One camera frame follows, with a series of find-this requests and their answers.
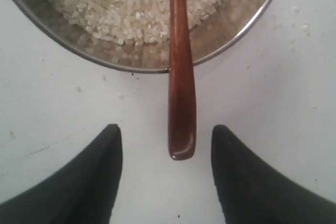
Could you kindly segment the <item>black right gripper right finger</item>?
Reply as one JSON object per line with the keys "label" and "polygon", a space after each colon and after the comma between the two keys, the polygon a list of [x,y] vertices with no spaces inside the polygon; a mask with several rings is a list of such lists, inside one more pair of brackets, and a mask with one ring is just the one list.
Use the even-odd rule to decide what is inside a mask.
{"label": "black right gripper right finger", "polygon": [[269,166],[224,125],[213,128],[211,164],[226,223],[335,223],[335,203]]}

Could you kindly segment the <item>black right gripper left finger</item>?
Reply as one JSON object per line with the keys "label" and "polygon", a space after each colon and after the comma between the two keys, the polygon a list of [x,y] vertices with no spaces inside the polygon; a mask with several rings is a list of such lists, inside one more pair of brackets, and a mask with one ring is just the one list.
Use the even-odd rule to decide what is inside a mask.
{"label": "black right gripper left finger", "polygon": [[116,124],[31,189],[1,204],[1,223],[109,223],[123,166]]}

